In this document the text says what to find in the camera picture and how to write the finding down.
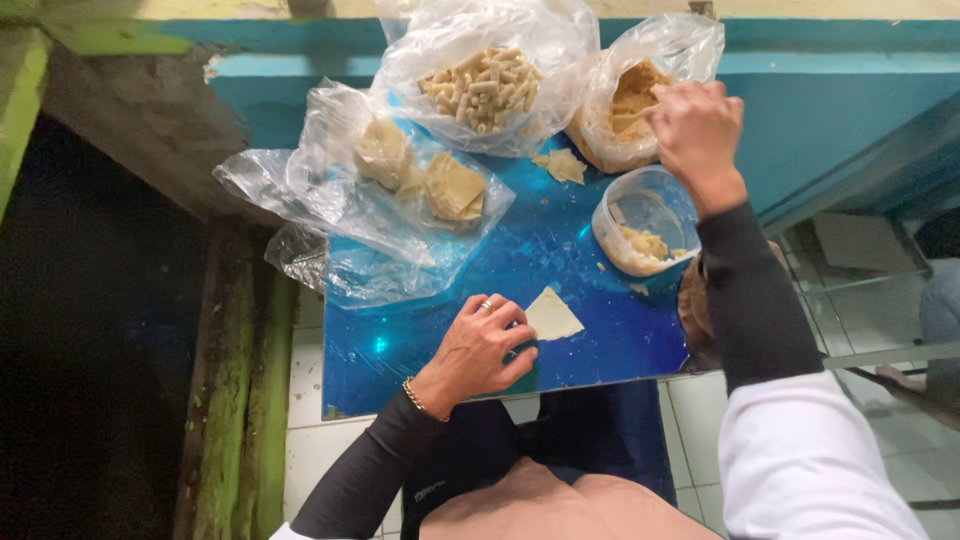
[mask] clear plastic container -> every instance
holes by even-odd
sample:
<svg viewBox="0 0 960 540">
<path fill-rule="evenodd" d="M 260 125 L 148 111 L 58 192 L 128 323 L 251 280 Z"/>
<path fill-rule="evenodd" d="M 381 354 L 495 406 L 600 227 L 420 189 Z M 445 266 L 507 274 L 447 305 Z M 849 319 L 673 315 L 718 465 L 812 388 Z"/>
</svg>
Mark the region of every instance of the clear plastic container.
<svg viewBox="0 0 960 540">
<path fill-rule="evenodd" d="M 658 235 L 666 243 L 668 258 L 658 260 L 639 253 L 620 225 Z M 693 201 L 680 182 L 659 165 L 631 171 L 607 186 L 590 226 L 613 265 L 638 278 L 658 274 L 700 252 Z M 686 253 L 670 257 L 676 249 Z"/>
</svg>

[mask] bracelet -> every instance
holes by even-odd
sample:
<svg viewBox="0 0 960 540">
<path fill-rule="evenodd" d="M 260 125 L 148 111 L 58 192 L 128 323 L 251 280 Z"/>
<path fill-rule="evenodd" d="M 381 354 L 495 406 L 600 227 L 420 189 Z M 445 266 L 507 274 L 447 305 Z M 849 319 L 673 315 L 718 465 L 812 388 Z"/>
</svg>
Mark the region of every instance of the bracelet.
<svg viewBox="0 0 960 540">
<path fill-rule="evenodd" d="M 413 380 L 413 377 L 408 377 L 407 380 L 403 382 L 403 391 L 407 393 L 407 397 L 410 398 L 410 401 L 414 403 L 414 406 L 423 412 L 426 412 L 426 409 L 423 408 L 423 404 L 420 403 L 420 398 L 417 397 L 417 394 L 414 394 L 414 391 L 410 389 L 410 381 Z M 450 417 L 441 418 L 441 422 L 449 422 Z"/>
</svg>

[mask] white floor tile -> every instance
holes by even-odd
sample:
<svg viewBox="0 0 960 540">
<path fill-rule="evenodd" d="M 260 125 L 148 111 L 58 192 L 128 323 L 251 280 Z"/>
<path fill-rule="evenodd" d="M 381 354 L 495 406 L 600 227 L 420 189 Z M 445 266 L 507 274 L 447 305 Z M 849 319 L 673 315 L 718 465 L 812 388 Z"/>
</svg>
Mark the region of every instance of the white floor tile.
<svg viewBox="0 0 960 540">
<path fill-rule="evenodd" d="M 696 488 L 685 487 L 677 490 L 677 509 L 700 523 L 704 522 L 704 513 L 700 510 Z"/>
<path fill-rule="evenodd" d="M 318 426 L 324 416 L 324 329 L 294 330 L 287 429 Z"/>
<path fill-rule="evenodd" d="M 810 259 L 817 268 L 817 274 L 825 287 L 835 287 L 852 282 L 862 282 L 871 278 L 887 275 L 885 272 L 861 270 L 859 268 L 841 268 L 830 266 L 823 252 L 810 253 Z"/>
<path fill-rule="evenodd" d="M 693 485 L 719 482 L 717 439 L 727 410 L 726 379 L 722 374 L 704 375 L 672 380 L 668 387 Z"/>
<path fill-rule="evenodd" d="M 677 427 L 677 417 L 673 413 L 673 403 L 670 401 L 670 390 L 665 381 L 657 383 L 660 392 L 660 418 L 663 421 L 663 436 L 666 439 L 666 453 L 670 458 L 670 473 L 673 475 L 673 487 L 681 489 L 691 487 L 690 467 L 686 464 L 684 442 L 680 438 L 680 428 Z"/>
<path fill-rule="evenodd" d="M 503 406 L 507 407 L 514 424 L 533 422 L 540 413 L 540 396 L 503 400 Z"/>
<path fill-rule="evenodd" d="M 383 518 L 383 532 L 385 534 L 400 533 L 400 526 L 403 525 L 403 514 L 400 511 L 400 492 L 396 492 L 394 503 L 387 510 L 387 515 Z"/>
<path fill-rule="evenodd" d="M 910 364 L 894 364 L 898 369 L 910 369 Z M 871 373 L 876 369 L 875 366 L 866 366 L 863 368 Z M 900 408 L 900 402 L 897 398 L 890 395 L 890 392 L 879 384 L 866 380 L 845 369 L 836 370 L 837 379 L 844 393 L 850 398 L 860 412 L 869 414 L 877 412 L 880 414 L 890 412 L 893 409 Z"/>
<path fill-rule="evenodd" d="M 723 522 L 723 489 L 720 484 L 703 485 L 696 489 L 700 507 L 704 511 L 704 525 L 728 538 L 727 526 Z"/>
<path fill-rule="evenodd" d="M 920 337 L 920 296 L 924 279 L 899 276 L 885 282 L 829 293 L 856 353 L 912 347 Z"/>
<path fill-rule="evenodd" d="M 827 345 L 824 343 L 824 338 L 820 337 L 820 329 L 817 328 L 817 323 L 813 320 L 813 314 L 810 313 L 810 308 L 806 305 L 806 298 L 800 299 L 800 307 L 804 309 L 806 323 L 810 326 L 810 332 L 813 333 L 814 341 L 817 342 L 817 350 L 826 354 Z"/>
<path fill-rule="evenodd" d="M 880 455 L 935 450 L 949 444 L 947 431 L 941 423 L 906 405 L 889 413 L 866 416 Z"/>
<path fill-rule="evenodd" d="M 927 510 L 917 512 L 930 540 L 956 540 L 960 537 L 960 510 Z"/>
<path fill-rule="evenodd" d="M 809 253 L 790 253 L 785 258 L 802 292 L 823 288 L 824 284 Z"/>
<path fill-rule="evenodd" d="M 960 498 L 960 450 L 942 448 L 883 458 L 887 478 L 908 502 Z"/>
<path fill-rule="evenodd" d="M 778 234 L 776 241 L 785 254 L 804 250 L 804 245 L 800 242 L 800 237 L 797 236 L 797 232 L 794 231 L 792 227 Z"/>
<path fill-rule="evenodd" d="M 297 302 L 294 328 L 317 328 L 324 325 L 324 299 L 320 293 L 301 284 Z"/>
<path fill-rule="evenodd" d="M 291 521 L 326 470 L 360 436 L 372 418 L 287 430 L 283 517 Z"/>
<path fill-rule="evenodd" d="M 826 292 L 804 296 L 806 305 L 810 308 L 813 321 L 823 337 L 824 345 L 830 356 L 845 356 L 853 354 L 853 347 L 844 327 L 837 317 L 830 297 Z"/>
<path fill-rule="evenodd" d="M 960 431 L 951 430 L 944 426 L 944 433 L 947 434 L 947 443 L 950 446 L 960 448 Z"/>
</svg>

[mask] right hand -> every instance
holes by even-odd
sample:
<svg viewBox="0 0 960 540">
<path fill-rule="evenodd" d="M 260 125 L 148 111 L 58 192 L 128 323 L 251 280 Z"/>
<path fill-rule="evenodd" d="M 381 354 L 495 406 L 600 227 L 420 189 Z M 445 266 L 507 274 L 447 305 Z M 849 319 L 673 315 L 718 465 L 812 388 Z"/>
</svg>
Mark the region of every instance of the right hand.
<svg viewBox="0 0 960 540">
<path fill-rule="evenodd" d="M 490 301 L 492 311 L 480 307 Z M 508 328 L 514 321 L 516 326 Z M 467 299 L 453 319 L 437 354 L 410 381 L 420 404 L 435 418 L 450 415 L 453 406 L 478 394 L 499 392 L 533 369 L 537 348 L 527 347 L 510 363 L 503 358 L 513 347 L 537 337 L 527 315 L 499 294 Z"/>
<path fill-rule="evenodd" d="M 644 111 L 657 136 L 660 160 L 690 193 L 703 220 L 747 200 L 733 154 L 743 123 L 743 101 L 723 83 L 690 81 L 651 88 L 660 104 Z"/>
</svg>

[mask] blue tabletop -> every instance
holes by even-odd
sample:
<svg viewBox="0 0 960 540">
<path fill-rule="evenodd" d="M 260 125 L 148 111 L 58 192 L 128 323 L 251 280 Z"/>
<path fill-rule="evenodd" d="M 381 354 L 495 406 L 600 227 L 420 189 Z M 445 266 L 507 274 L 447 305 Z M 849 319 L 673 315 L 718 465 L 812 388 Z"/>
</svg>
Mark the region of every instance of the blue tabletop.
<svg viewBox="0 0 960 540">
<path fill-rule="evenodd" d="M 543 150 L 573 147 L 563 135 Z M 590 230 L 616 175 L 589 167 L 586 185 L 558 183 L 527 159 L 472 155 L 516 200 L 445 292 L 384 307 L 324 312 L 324 418 L 373 413 L 436 352 L 471 294 L 500 293 L 529 306 L 551 286 L 585 329 L 543 341 L 533 371 L 505 394 L 635 380 L 678 371 L 686 360 L 677 288 L 686 263 L 651 278 L 618 271 Z M 603 263 L 601 272 L 597 262 Z M 634 292 L 641 283 L 649 296 Z"/>
</svg>

